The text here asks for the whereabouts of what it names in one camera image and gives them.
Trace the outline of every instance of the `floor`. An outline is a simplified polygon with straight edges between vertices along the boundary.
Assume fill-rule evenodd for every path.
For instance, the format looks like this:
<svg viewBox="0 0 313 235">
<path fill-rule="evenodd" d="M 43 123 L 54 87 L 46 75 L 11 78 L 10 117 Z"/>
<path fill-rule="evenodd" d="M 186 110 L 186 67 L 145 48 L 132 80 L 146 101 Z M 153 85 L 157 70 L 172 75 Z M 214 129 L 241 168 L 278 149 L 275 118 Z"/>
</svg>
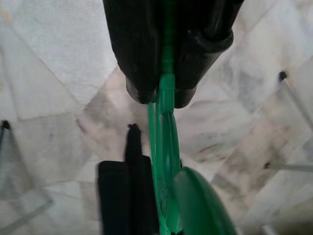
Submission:
<svg viewBox="0 0 313 235">
<path fill-rule="evenodd" d="M 175 110 L 183 164 L 211 182 L 234 224 L 256 234 L 312 222 L 313 3 L 246 0 L 235 41 Z M 123 159 L 127 124 L 149 155 L 146 107 L 127 94 L 101 0 L 0 0 L 0 234 L 95 235 L 95 168 Z"/>
</svg>

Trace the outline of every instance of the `black object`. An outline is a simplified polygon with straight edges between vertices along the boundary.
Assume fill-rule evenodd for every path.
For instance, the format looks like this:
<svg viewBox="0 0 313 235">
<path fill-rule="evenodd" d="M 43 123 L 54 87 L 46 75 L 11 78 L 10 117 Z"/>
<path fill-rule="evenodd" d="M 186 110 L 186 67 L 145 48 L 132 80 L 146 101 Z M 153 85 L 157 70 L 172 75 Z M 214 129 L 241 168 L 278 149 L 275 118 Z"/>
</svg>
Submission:
<svg viewBox="0 0 313 235">
<path fill-rule="evenodd" d="M 157 0 L 103 0 L 112 49 L 130 96 L 154 102 L 161 63 L 162 13 Z"/>
<path fill-rule="evenodd" d="M 1 149 L 2 139 L 3 139 L 3 134 L 4 134 L 5 129 L 11 130 L 11 126 L 7 120 L 1 121 L 1 125 L 0 125 L 0 149 Z"/>
<path fill-rule="evenodd" d="M 279 72 L 279 74 L 278 74 L 278 80 L 279 80 L 279 82 L 284 81 L 287 77 L 288 77 L 288 75 L 286 74 L 285 71 L 281 71 L 281 72 Z"/>
<path fill-rule="evenodd" d="M 198 82 L 233 42 L 231 27 L 244 0 L 181 0 L 175 35 L 175 108 L 185 107 Z M 103 0 L 111 44 L 130 96 L 155 102 L 162 50 L 162 1 Z"/>
<path fill-rule="evenodd" d="M 131 235 L 130 182 L 127 166 L 105 161 L 98 165 L 98 195 L 104 235 Z"/>
<path fill-rule="evenodd" d="M 141 131 L 129 125 L 125 162 L 101 162 L 98 189 L 105 235 L 158 234 L 150 158 L 142 155 Z"/>
<path fill-rule="evenodd" d="M 231 27 L 243 0 L 184 0 L 176 52 L 175 108 L 185 107 L 197 84 L 233 43 Z"/>
</svg>

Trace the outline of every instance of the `green plastic strap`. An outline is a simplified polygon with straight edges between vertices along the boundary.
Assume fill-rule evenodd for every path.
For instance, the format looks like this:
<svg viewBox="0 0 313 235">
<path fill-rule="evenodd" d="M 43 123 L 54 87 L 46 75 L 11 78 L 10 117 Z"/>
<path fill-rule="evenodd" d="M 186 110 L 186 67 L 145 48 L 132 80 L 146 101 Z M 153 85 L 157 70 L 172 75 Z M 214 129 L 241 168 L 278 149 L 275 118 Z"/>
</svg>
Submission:
<svg viewBox="0 0 313 235">
<path fill-rule="evenodd" d="M 164 38 L 156 103 L 148 107 L 153 183 L 160 235 L 235 235 L 214 190 L 198 173 L 180 169 L 174 117 L 175 0 L 163 0 Z"/>
</svg>

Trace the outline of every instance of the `white marble tile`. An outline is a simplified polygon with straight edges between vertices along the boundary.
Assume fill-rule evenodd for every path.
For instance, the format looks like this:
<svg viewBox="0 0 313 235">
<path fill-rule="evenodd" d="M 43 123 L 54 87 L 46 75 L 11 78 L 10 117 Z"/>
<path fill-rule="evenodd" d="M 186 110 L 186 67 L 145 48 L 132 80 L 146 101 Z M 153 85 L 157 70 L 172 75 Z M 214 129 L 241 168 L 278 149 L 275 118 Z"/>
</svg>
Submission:
<svg viewBox="0 0 313 235">
<path fill-rule="evenodd" d="M 81 198 L 79 183 L 77 181 L 64 182 L 63 194 L 71 197 Z"/>
<path fill-rule="evenodd" d="M 285 223 L 312 222 L 313 197 L 297 206 L 281 213 L 278 220 Z"/>
<path fill-rule="evenodd" d="M 13 28 L 82 106 L 116 66 L 101 0 L 26 1 Z"/>
<path fill-rule="evenodd" d="M 280 71 L 295 71 L 312 57 L 312 37 L 295 4 L 280 0 L 211 76 L 253 113 L 277 89 Z"/>
<path fill-rule="evenodd" d="M 288 82 L 291 87 L 296 90 L 297 96 L 301 99 L 305 109 L 308 111 L 311 119 L 313 119 L 313 58 L 304 63 L 294 73 L 289 74 Z"/>
<path fill-rule="evenodd" d="M 77 108 L 53 73 L 10 27 L 1 22 L 0 34 L 2 69 L 12 89 L 18 118 L 59 114 Z"/>
<path fill-rule="evenodd" d="M 101 160 L 96 154 L 93 153 L 91 158 L 89 158 L 88 161 L 94 162 L 94 161 L 101 161 Z"/>
<path fill-rule="evenodd" d="M 309 218 L 312 218 L 311 211 L 308 210 L 309 207 L 312 207 L 312 201 L 307 202 L 307 204 L 301 205 L 296 208 L 295 211 L 290 211 L 295 215 L 294 221 L 277 221 L 273 222 L 272 226 L 278 234 L 286 235 L 302 235 L 302 234 L 311 234 L 313 230 L 313 223 Z M 302 221 L 297 221 L 296 216 L 300 215 Z"/>
<path fill-rule="evenodd" d="M 24 0 L 1 0 L 0 1 L 0 21 L 12 24 L 14 15 L 22 5 Z"/>
<path fill-rule="evenodd" d="M 91 156 L 75 114 L 25 120 L 13 129 L 25 165 L 41 186 L 72 180 Z"/>
<path fill-rule="evenodd" d="M 21 212 L 25 216 L 46 205 L 48 202 L 49 199 L 45 193 L 34 189 L 23 194 L 15 205 L 21 207 Z"/>
<path fill-rule="evenodd" d="M 32 219 L 29 224 L 34 234 L 65 233 L 86 229 L 84 211 L 79 199 L 49 192 L 53 206 L 42 217 Z"/>
<path fill-rule="evenodd" d="M 285 83 L 271 95 L 258 110 L 262 118 L 268 118 L 284 130 L 284 135 L 295 146 L 302 146 L 312 136 L 309 126 L 291 98 Z"/>
<path fill-rule="evenodd" d="M 75 180 L 79 182 L 90 182 L 94 183 L 96 180 L 96 168 L 99 164 L 98 161 L 88 161 L 84 167 L 78 172 Z"/>
<path fill-rule="evenodd" d="M 1 131 L 0 143 L 0 200 L 14 200 L 34 188 L 22 162 L 12 130 Z"/>
<path fill-rule="evenodd" d="M 307 165 L 305 159 L 305 152 L 300 145 L 289 152 L 289 160 L 286 163 Z M 255 196 L 253 205 L 241 223 L 254 226 L 271 223 L 286 211 L 312 198 L 312 190 L 311 173 L 281 170 Z"/>
<path fill-rule="evenodd" d="M 235 224 L 254 204 L 277 170 L 264 170 L 268 161 L 286 163 L 293 145 L 269 121 L 257 122 L 212 180 Z"/>
<path fill-rule="evenodd" d="M 0 56 L 0 110 L 0 120 L 17 121 L 11 89 L 3 71 L 2 56 Z"/>
<path fill-rule="evenodd" d="M 88 221 L 98 221 L 100 219 L 96 190 L 94 182 L 80 182 L 84 215 L 85 219 Z"/>
<path fill-rule="evenodd" d="M 249 32 L 275 5 L 277 0 L 245 0 L 237 16 L 237 21 L 244 24 L 245 32 Z"/>
<path fill-rule="evenodd" d="M 219 82 L 205 76 L 192 104 L 177 118 L 180 151 L 216 173 L 253 122 Z"/>
<path fill-rule="evenodd" d="M 10 235 L 29 235 L 31 234 L 31 229 L 29 228 L 29 226 L 23 225 L 9 234 Z"/>
<path fill-rule="evenodd" d="M 293 0 L 301 16 L 313 27 L 313 4 L 311 0 Z"/>
<path fill-rule="evenodd" d="M 147 106 L 130 98 L 126 91 L 125 76 L 120 70 L 114 70 L 107 83 L 79 116 L 78 124 L 100 159 L 122 161 L 127 125 L 130 123 L 139 125 L 142 143 L 147 143 Z"/>
<path fill-rule="evenodd" d="M 102 224 L 102 221 L 87 221 L 87 229 L 91 230 L 91 231 L 99 231 L 100 230 L 100 226 Z"/>
<path fill-rule="evenodd" d="M 20 219 L 21 215 L 13 210 L 7 201 L 0 201 L 0 231 Z"/>
<path fill-rule="evenodd" d="M 53 185 L 49 185 L 45 187 L 46 190 L 49 190 L 51 192 L 56 192 L 56 193 L 63 193 L 63 183 L 57 183 Z"/>
</svg>

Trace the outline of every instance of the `thin metal leg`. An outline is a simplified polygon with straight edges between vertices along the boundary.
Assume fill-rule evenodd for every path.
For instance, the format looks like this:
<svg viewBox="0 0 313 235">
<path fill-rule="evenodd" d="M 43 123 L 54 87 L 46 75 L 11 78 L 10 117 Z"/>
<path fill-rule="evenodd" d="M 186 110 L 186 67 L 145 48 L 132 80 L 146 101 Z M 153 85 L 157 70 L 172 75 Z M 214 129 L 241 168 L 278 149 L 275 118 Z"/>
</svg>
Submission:
<svg viewBox="0 0 313 235">
<path fill-rule="evenodd" d="M 279 73 L 279 79 L 280 79 L 281 82 L 284 82 L 286 84 L 287 91 L 291 95 L 291 98 L 292 98 L 293 102 L 295 103 L 295 105 L 298 108 L 300 114 L 302 115 L 302 117 L 304 118 L 305 122 L 307 123 L 307 125 L 309 126 L 311 131 L 313 132 L 313 121 L 312 121 L 312 119 L 310 117 L 310 114 L 307 111 L 307 109 L 305 108 L 305 105 L 303 104 L 303 102 L 301 101 L 297 91 L 291 86 L 291 83 L 287 79 L 286 73 L 285 72 L 280 72 Z"/>
<path fill-rule="evenodd" d="M 280 165 L 280 164 L 271 164 L 270 162 L 268 162 L 264 165 L 264 169 L 313 172 L 313 165 L 290 165 L 290 164 Z"/>
</svg>

